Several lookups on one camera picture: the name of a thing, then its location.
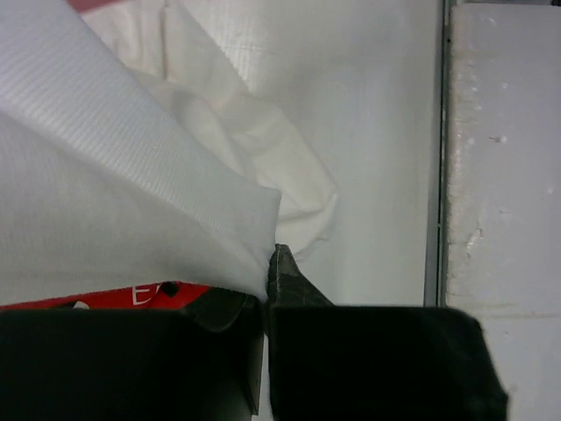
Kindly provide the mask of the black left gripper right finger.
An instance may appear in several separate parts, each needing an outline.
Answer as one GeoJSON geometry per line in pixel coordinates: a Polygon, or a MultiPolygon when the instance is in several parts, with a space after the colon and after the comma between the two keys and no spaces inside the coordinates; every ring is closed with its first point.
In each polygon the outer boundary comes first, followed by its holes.
{"type": "Polygon", "coordinates": [[[288,246],[267,282],[270,403],[277,420],[504,420],[479,322],[440,307],[337,306],[288,246]]]}

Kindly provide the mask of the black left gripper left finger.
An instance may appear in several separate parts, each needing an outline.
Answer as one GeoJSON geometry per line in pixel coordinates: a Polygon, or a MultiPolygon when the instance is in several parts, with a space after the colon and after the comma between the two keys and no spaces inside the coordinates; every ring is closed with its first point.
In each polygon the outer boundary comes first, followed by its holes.
{"type": "Polygon", "coordinates": [[[212,289],[179,310],[5,310],[4,420],[248,420],[259,301],[212,289]]]}

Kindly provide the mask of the pink hanger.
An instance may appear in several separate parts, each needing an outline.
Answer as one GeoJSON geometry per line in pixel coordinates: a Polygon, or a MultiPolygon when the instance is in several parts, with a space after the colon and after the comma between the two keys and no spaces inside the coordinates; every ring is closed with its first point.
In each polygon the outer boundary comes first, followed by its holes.
{"type": "Polygon", "coordinates": [[[85,13],[121,1],[122,0],[67,0],[67,3],[78,13],[85,13]]]}

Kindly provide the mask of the white t shirt red print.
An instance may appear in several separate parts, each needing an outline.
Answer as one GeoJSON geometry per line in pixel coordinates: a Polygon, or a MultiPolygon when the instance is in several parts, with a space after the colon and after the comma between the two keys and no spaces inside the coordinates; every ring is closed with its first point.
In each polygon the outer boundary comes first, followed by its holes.
{"type": "Polygon", "coordinates": [[[1,301],[187,281],[264,298],[337,188],[183,1],[1,4],[1,301]]]}

